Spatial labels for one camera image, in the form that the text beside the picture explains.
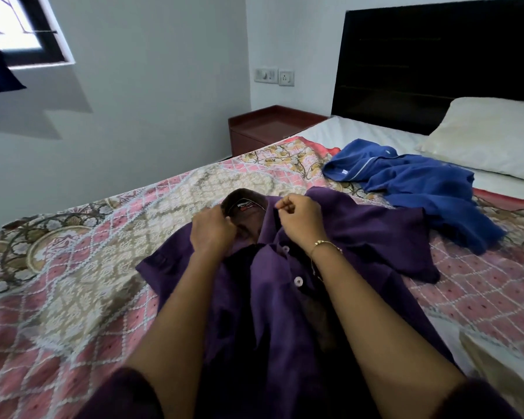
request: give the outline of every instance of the hand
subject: hand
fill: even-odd
[[[320,204],[309,197],[290,194],[275,205],[287,236],[305,253],[310,254],[314,243],[327,240]]]
[[[190,242],[195,253],[216,256],[221,260],[231,248],[236,235],[237,226],[224,216],[219,204],[202,209],[192,218]]]

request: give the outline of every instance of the gold bracelet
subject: gold bracelet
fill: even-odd
[[[314,247],[312,248],[311,253],[310,253],[308,256],[311,258],[312,274],[313,274],[314,276],[318,277],[319,280],[322,281],[322,278],[321,278],[320,276],[317,276],[317,274],[316,274],[316,271],[315,271],[315,269],[314,269],[314,262],[313,262],[313,260],[312,260],[312,254],[314,253],[316,247],[318,247],[318,246],[321,245],[321,244],[330,244],[330,245],[333,246],[337,251],[339,251],[340,254],[343,254],[344,251],[343,251],[340,247],[338,247],[337,245],[335,245],[333,242],[325,241],[324,239],[319,239],[318,241],[316,241],[316,242],[314,243]]]

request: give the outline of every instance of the white wall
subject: white wall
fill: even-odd
[[[330,114],[345,12],[464,0],[246,0],[249,63],[295,71],[295,87],[251,83],[252,109]]]
[[[245,0],[50,0],[77,64],[0,94],[0,226],[231,155],[250,110]]]

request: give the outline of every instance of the floral bedspread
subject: floral bedspread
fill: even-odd
[[[323,177],[334,150],[292,137],[234,159],[0,232],[0,418],[69,418],[140,341],[157,311],[134,267],[236,188],[281,196],[318,185],[388,204]],[[420,305],[524,356],[524,201],[479,191],[508,231],[483,256],[433,234],[437,285],[406,283]]]

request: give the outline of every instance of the wooden nightstand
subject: wooden nightstand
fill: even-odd
[[[273,105],[229,119],[233,157],[266,147],[328,119],[319,114]]]

